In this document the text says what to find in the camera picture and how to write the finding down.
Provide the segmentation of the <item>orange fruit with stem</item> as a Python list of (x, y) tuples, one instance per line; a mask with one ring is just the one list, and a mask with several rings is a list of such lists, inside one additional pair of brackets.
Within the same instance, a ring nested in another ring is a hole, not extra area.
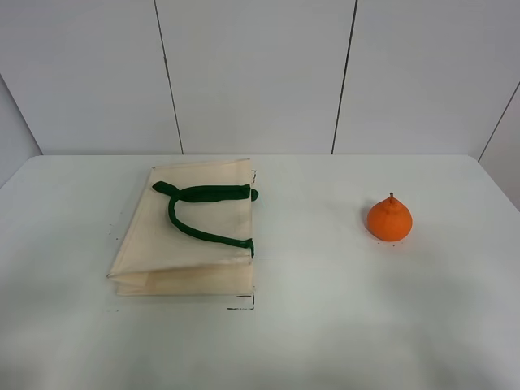
[(408, 207), (394, 193), (389, 193), (386, 199), (370, 208), (366, 227), (373, 236), (382, 241), (401, 241), (410, 234), (413, 217)]

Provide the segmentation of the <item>cream linen bag green handles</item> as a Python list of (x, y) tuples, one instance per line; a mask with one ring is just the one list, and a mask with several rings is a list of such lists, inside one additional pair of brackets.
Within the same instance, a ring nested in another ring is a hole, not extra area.
[(121, 296), (249, 296), (253, 203), (247, 158), (153, 167), (107, 277)]

